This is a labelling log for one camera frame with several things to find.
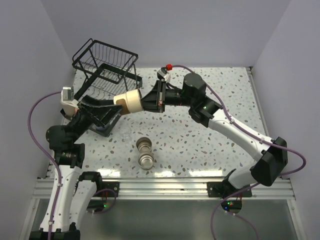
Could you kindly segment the steel cup with cork base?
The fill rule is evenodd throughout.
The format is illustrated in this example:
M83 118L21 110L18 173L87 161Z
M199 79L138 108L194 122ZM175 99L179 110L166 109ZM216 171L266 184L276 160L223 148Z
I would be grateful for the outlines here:
M120 115L128 115L143 111L141 103L141 92L139 89L127 91L123 94L119 94L113 97L113 103L115 105L122 105Z

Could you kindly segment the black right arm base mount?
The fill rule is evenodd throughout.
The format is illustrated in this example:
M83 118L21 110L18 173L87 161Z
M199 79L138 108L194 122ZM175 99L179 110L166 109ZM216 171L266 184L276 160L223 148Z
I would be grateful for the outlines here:
M245 188L249 187L250 185L245 185L241 189L236 189L229 183L225 183L223 181L209 181L206 183L206 189L207 189L207 195L209 198L220 198L224 199L227 196L234 194L236 192L242 191L236 197L239 197L242 195L245 198L252 197L252 191L246 190L244 191Z

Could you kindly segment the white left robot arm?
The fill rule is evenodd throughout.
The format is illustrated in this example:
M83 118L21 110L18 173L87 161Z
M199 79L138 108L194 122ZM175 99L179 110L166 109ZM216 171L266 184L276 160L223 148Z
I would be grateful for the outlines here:
M98 171L83 171L85 144L77 140L92 126L105 127L123 106L113 100L97 100L85 96L81 101L60 94L62 111L71 117L66 125L53 125L45 134L48 156L54 165L54 180L47 210L39 230L32 231L31 240L79 240L80 224L92 197L116 199L118 193L107 187Z

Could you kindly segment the purple plastic cup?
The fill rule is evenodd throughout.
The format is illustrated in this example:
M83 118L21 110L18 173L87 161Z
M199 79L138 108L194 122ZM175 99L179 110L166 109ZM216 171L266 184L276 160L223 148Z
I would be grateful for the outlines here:
M99 132L105 132L107 131L109 127L108 126L96 126L95 129Z

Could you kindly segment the beige plastic cup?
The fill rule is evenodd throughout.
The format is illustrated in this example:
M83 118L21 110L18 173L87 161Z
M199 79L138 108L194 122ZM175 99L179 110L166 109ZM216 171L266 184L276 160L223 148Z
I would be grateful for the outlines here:
M71 120L76 114L76 108L70 105L63 105L60 113L65 119Z

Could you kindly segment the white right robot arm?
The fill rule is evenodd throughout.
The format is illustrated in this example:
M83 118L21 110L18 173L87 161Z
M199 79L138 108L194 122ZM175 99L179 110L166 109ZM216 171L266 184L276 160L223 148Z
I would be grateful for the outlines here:
M155 82L152 90L141 99L144 111L162 113L166 105L188 106L191 118L224 135L243 150L256 163L241 169L233 169L215 188L219 196L235 196L241 189L259 183L270 187L288 163L285 152L287 142L278 137L262 135L240 121L227 117L223 106L206 95L207 84L197 73L183 78L182 88L166 88L162 80Z

